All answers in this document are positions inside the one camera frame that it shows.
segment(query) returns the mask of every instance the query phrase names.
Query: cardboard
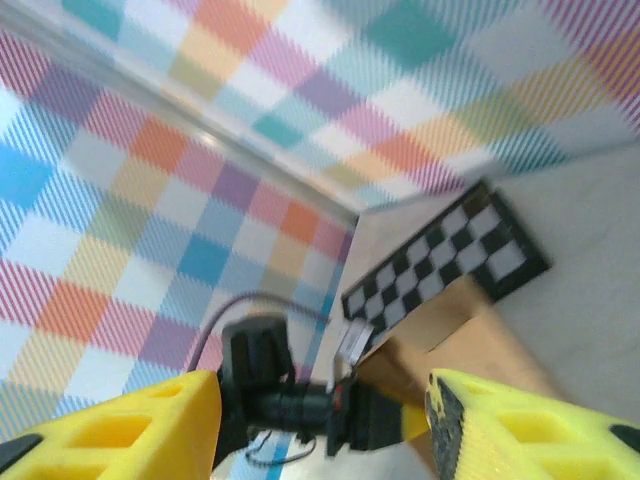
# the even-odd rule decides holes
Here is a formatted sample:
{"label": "cardboard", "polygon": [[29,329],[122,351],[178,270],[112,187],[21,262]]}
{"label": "cardboard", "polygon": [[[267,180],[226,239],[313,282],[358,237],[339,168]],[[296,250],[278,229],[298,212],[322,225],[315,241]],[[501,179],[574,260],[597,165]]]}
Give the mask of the cardboard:
{"label": "cardboard", "polygon": [[[470,277],[461,277],[393,327],[356,366],[358,377],[423,406],[429,372],[451,368],[562,399],[536,360],[503,324]],[[435,472],[431,438],[409,442]]]}

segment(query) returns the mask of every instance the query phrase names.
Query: white floor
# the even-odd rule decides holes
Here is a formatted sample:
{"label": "white floor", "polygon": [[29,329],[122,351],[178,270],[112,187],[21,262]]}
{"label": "white floor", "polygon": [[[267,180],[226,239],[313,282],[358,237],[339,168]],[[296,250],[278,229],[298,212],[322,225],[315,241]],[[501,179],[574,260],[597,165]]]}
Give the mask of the white floor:
{"label": "white floor", "polygon": [[[576,403],[640,422],[640,146],[496,182],[553,261],[498,303],[505,322]],[[454,197],[361,217],[340,290],[353,284]],[[326,379],[342,328],[334,321],[314,369]],[[285,480],[428,478],[409,448],[340,452],[286,467]]]}

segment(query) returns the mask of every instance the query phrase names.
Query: colorful plaid pattern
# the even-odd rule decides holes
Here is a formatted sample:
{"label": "colorful plaid pattern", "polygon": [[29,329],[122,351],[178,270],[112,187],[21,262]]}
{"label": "colorful plaid pattern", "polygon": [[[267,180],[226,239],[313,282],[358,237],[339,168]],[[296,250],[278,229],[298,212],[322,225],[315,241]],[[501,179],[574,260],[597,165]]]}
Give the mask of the colorful plaid pattern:
{"label": "colorful plaid pattern", "polygon": [[[0,441],[178,375],[235,294],[328,314],[349,229],[6,30],[0,105]],[[290,318],[308,374],[324,325]]]}
{"label": "colorful plaid pattern", "polygon": [[68,29],[101,33],[107,51],[186,87],[206,115],[240,125],[240,140],[356,205],[640,134],[637,1],[48,3]]}

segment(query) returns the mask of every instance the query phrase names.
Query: black cable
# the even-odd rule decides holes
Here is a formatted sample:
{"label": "black cable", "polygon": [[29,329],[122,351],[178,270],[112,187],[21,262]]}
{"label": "black cable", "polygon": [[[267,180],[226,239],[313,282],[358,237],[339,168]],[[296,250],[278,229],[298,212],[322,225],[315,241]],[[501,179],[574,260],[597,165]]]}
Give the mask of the black cable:
{"label": "black cable", "polygon": [[251,448],[248,449],[244,452],[244,458],[247,460],[247,462],[250,465],[253,465],[254,467],[258,467],[258,468],[272,468],[272,467],[281,467],[282,465],[287,465],[289,463],[293,463],[293,462],[297,462],[298,460],[302,460],[303,458],[307,458],[309,455],[311,455],[313,453],[313,451],[316,449],[316,446],[318,445],[318,441],[316,440],[316,437],[313,437],[311,439],[311,441],[309,443],[311,443],[311,447],[309,447],[306,451],[302,452],[302,453],[297,453],[295,455],[291,455],[290,457],[286,457],[286,458],[282,458],[279,460],[270,460],[270,461],[264,461],[264,460],[258,460],[256,458],[254,458],[254,454],[260,452],[260,450],[262,450],[262,447],[264,447],[265,443],[267,443],[267,440],[269,439],[269,437],[271,437],[271,434],[273,433],[273,431],[269,431],[264,438],[262,439],[262,441],[260,442],[260,445],[258,445],[255,448]]}
{"label": "black cable", "polygon": [[189,360],[189,365],[187,367],[187,372],[192,372],[198,367],[198,363],[200,362],[200,358],[202,357],[202,352],[204,351],[204,347],[207,344],[207,340],[209,339],[209,335],[213,331],[213,327],[215,327],[216,323],[222,318],[222,316],[227,313],[234,305],[244,302],[247,300],[263,300],[270,303],[275,303],[280,306],[291,308],[293,310],[297,310],[299,313],[306,315],[311,318],[315,318],[318,321],[329,323],[329,318],[322,315],[321,313],[316,312],[304,305],[300,305],[299,303],[288,300],[280,295],[275,295],[273,293],[266,292],[247,292],[240,294],[236,297],[233,297],[227,303],[222,305],[216,312],[211,316],[207,324],[205,325],[202,333],[200,334],[200,338],[198,338],[198,343],[196,344],[196,348],[193,351],[193,355],[191,356],[191,360]]}

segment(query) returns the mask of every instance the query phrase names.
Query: plaid wall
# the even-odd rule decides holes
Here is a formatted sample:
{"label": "plaid wall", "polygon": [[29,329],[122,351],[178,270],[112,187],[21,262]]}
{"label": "plaid wall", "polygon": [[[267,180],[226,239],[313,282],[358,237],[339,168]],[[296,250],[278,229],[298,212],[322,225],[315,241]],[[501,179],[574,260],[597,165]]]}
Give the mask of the plaid wall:
{"label": "plaid wall", "polygon": [[49,19],[85,39],[88,26],[108,55],[129,53],[150,81],[356,206],[640,132],[636,0],[47,3]]}
{"label": "plaid wall", "polygon": [[235,294],[328,314],[350,230],[1,29],[0,105],[0,441],[178,375]]}

